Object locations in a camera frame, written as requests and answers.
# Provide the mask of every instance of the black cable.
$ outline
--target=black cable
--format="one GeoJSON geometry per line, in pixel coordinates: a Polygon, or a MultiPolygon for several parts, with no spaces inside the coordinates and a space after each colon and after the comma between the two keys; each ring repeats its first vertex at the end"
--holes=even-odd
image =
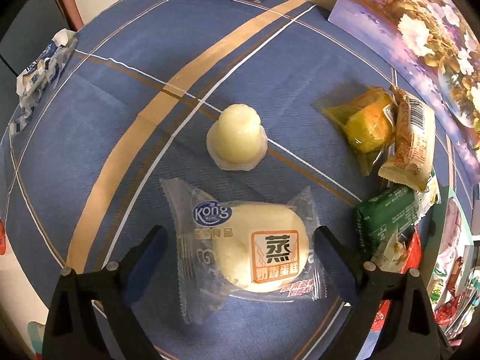
{"type": "Polygon", "coordinates": [[[10,66],[10,64],[6,61],[6,59],[3,58],[2,54],[0,54],[0,59],[3,61],[6,67],[8,67],[8,69],[15,75],[15,77],[18,77],[18,73],[10,66]]]}

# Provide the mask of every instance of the blue and white wrapper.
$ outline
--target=blue and white wrapper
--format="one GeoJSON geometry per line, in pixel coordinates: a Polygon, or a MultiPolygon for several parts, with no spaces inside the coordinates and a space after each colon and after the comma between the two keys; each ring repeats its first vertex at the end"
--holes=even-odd
{"type": "Polygon", "coordinates": [[[65,28],[58,31],[42,54],[17,77],[17,94],[20,96],[22,115],[10,123],[12,135],[22,131],[32,119],[45,86],[57,86],[60,74],[78,42],[74,35],[75,31],[65,28]]]}

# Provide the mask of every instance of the blue oval logo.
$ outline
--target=blue oval logo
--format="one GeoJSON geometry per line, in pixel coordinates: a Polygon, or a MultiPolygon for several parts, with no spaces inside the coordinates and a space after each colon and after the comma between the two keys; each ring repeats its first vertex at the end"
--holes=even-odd
{"type": "Polygon", "coordinates": [[[200,226],[213,227],[230,219],[232,209],[223,207],[219,202],[209,200],[198,204],[193,209],[193,220],[200,226]]]}

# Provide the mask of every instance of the yellow wrapped bread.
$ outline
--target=yellow wrapped bread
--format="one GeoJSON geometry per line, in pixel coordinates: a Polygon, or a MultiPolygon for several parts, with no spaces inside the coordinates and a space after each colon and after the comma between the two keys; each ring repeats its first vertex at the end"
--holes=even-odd
{"type": "Polygon", "coordinates": [[[349,103],[326,108],[323,113],[342,128],[365,176],[394,142],[397,105],[382,87],[369,87],[349,103]]]}

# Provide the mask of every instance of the orange square label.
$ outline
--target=orange square label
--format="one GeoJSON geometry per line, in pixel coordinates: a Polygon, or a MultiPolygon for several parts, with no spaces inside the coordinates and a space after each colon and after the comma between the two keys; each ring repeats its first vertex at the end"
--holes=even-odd
{"type": "Polygon", "coordinates": [[[254,283],[267,283],[298,275],[297,230],[255,231],[251,234],[250,243],[254,283]]]}

